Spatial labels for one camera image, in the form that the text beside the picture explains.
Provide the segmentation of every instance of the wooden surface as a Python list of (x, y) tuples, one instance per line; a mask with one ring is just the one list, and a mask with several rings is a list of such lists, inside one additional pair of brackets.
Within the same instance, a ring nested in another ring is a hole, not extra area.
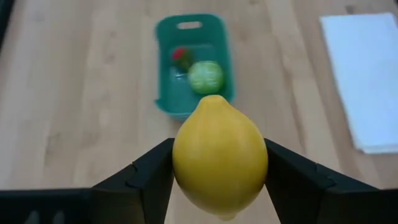
[[(398, 155), (353, 149), (318, 17), (391, 11), (393, 0), (17, 0), (0, 58), (0, 188), (91, 186), (180, 123), (157, 98), (154, 26), (212, 12), (229, 31), (234, 106), (263, 135), (376, 187)], [(230, 223), (278, 223), (266, 189)], [(177, 185), (166, 223), (222, 223)]]

